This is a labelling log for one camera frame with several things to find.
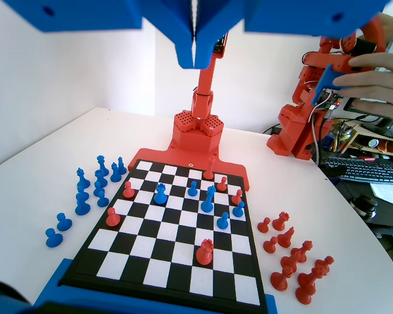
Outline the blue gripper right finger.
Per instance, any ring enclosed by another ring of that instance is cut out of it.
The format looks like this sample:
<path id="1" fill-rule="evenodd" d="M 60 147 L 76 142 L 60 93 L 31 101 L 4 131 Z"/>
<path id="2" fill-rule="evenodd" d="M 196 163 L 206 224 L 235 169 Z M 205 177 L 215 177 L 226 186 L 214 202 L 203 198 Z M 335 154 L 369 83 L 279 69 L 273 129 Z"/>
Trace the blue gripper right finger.
<path id="1" fill-rule="evenodd" d="M 196 68 L 210 64 L 214 45 L 244 19 L 252 1 L 199 1 L 196 16 Z"/>

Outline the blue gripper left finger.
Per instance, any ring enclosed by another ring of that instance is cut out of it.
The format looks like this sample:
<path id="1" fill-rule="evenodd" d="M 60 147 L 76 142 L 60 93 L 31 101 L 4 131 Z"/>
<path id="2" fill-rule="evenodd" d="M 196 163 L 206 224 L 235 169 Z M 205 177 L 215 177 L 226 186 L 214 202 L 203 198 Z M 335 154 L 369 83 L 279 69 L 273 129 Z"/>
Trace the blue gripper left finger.
<path id="1" fill-rule="evenodd" d="M 138 3 L 142 16 L 173 42 L 179 66 L 193 69 L 191 1 L 147 0 Z"/>

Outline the person's hand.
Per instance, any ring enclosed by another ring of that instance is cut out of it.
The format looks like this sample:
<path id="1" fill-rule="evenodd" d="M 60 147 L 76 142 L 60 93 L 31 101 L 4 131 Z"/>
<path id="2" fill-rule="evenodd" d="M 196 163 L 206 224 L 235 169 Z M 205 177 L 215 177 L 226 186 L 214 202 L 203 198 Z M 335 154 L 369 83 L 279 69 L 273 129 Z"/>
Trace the person's hand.
<path id="1" fill-rule="evenodd" d="M 383 67 L 387 71 L 366 71 L 337 77 L 333 84 L 340 94 L 353 97 L 359 110 L 393 119 L 393 54 L 382 52 L 364 54 L 349 61 L 352 67 Z"/>

